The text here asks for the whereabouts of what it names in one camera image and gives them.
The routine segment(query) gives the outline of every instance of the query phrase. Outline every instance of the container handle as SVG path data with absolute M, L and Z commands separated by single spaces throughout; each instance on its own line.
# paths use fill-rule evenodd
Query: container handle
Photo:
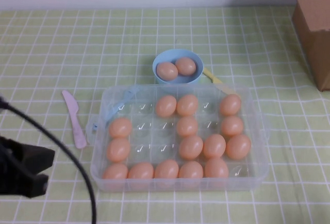
M 267 118 L 267 116 L 261 112 L 258 113 L 261 117 L 261 123 L 263 126 L 263 134 L 265 136 L 266 142 L 269 141 L 270 138 L 270 122 Z
M 86 124 L 86 139 L 90 145 L 94 145 L 97 130 L 98 115 L 91 115 Z

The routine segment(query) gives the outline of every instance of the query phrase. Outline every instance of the brown egg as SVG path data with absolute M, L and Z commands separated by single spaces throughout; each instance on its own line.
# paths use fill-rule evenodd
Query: brown egg
M 154 177 L 154 167 L 148 162 L 141 162 L 134 165 L 128 173 L 129 179 L 152 179 Z
M 190 76 L 194 74 L 194 72 L 196 72 L 195 62 L 188 57 L 180 58 L 175 62 L 175 65 L 177 67 L 179 74 L 183 76 Z
M 179 99 L 176 105 L 177 113 L 180 116 L 191 116 L 198 109 L 198 99 L 193 94 L 188 94 Z
M 116 163 L 110 165 L 103 174 L 103 179 L 127 179 L 128 168 L 124 164 Z
M 176 99 L 171 95 L 163 96 L 156 104 L 156 114 L 159 117 L 169 117 L 176 109 Z
M 197 130 L 198 123 L 192 116 L 180 118 L 176 125 L 176 131 L 182 137 L 195 135 Z
M 251 149 L 251 141 L 246 135 L 232 137 L 226 145 L 226 154 L 231 159 L 243 159 Z
M 179 173 L 179 165 L 172 159 L 161 162 L 155 170 L 156 179 L 175 179 Z
M 178 75 L 176 66 L 170 62 L 163 62 L 163 63 L 158 64 L 157 68 L 156 68 L 156 72 L 157 72 L 157 75 L 163 81 L 172 81 Z
M 223 119 L 221 123 L 221 133 L 224 136 L 239 135 L 243 132 L 243 121 L 237 116 L 229 116 Z
M 226 141 L 222 135 L 210 135 L 204 142 L 203 153 L 206 158 L 220 158 L 226 149 Z
M 184 138 L 179 146 L 179 154 L 182 158 L 192 160 L 197 158 L 203 150 L 203 140 L 197 135 Z
M 205 164 L 205 177 L 227 178 L 229 170 L 226 162 L 221 158 L 210 158 Z
M 109 126 L 109 135 L 112 138 L 125 138 L 132 131 L 132 123 L 127 118 L 115 119 Z
M 236 94 L 229 94 L 220 103 L 220 114 L 232 116 L 237 114 L 241 108 L 242 101 Z
M 120 162 L 128 157 L 129 152 L 129 141 L 125 138 L 116 138 L 108 145 L 107 158 L 112 162 Z
M 179 178 L 183 179 L 201 179 L 203 177 L 203 167 L 196 161 L 186 162 L 181 166 Z

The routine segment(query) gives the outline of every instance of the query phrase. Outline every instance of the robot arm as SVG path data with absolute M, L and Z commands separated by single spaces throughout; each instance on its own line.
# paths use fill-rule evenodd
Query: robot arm
M 54 156 L 51 149 L 0 136 L 0 195 L 44 195 L 48 176 L 39 173 L 53 165 Z

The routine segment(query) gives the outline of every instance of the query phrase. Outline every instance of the clear plastic egg tray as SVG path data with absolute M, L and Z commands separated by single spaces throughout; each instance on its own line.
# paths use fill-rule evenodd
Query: clear plastic egg tray
M 130 154 L 124 163 L 130 169 L 139 162 L 150 162 L 154 168 L 165 159 L 174 159 L 179 166 L 186 161 L 178 153 L 182 138 L 176 133 L 179 116 L 159 118 L 155 114 L 157 101 L 165 95 L 178 100 L 186 94 L 194 94 L 199 100 L 195 118 L 199 124 L 198 135 L 205 141 L 211 134 L 220 133 L 224 118 L 219 114 L 219 103 L 226 96 L 215 84 L 134 85 L 111 87 L 103 92 L 100 114 L 91 117 L 87 124 L 87 136 L 94 144 L 91 175 L 103 191 L 161 191 L 161 190 L 249 190 L 257 187 L 268 174 L 265 144 L 267 135 L 262 115 L 257 113 L 247 88 L 230 86 L 242 99 L 238 114 L 244 122 L 244 133 L 249 136 L 252 147 L 246 158 L 240 161 L 222 158 L 229 168 L 228 178 L 202 179 L 151 179 L 151 180 L 105 180 L 102 175 L 111 164 L 106 150 L 111 138 L 108 126 L 112 120 L 125 117 L 131 120 L 129 136 Z M 200 155 L 196 161 L 202 166 L 205 159 Z

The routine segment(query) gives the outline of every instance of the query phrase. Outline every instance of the black cable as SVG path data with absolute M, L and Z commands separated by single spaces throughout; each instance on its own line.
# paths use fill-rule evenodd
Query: black cable
M 30 124 L 32 124 L 34 127 L 39 129 L 44 135 L 46 135 L 50 140 L 52 140 L 57 146 L 60 147 L 60 149 L 73 161 L 73 163 L 76 165 L 78 170 L 80 171 L 82 177 L 85 180 L 87 190 L 91 199 L 91 207 L 92 207 L 92 224 L 96 224 L 96 202 L 95 202 L 95 195 L 93 191 L 93 187 L 91 184 L 91 181 L 81 165 L 81 163 L 78 161 L 78 159 L 70 152 L 70 150 L 60 141 L 58 140 L 54 135 L 52 135 L 49 131 L 47 131 L 43 126 L 41 126 L 39 123 L 37 123 L 35 120 L 21 112 L 20 110 L 16 109 L 15 107 L 11 106 L 9 103 L 5 102 L 3 98 L 0 97 L 0 109 L 7 109 L 16 115 L 20 116 L 21 118 L 28 121 Z

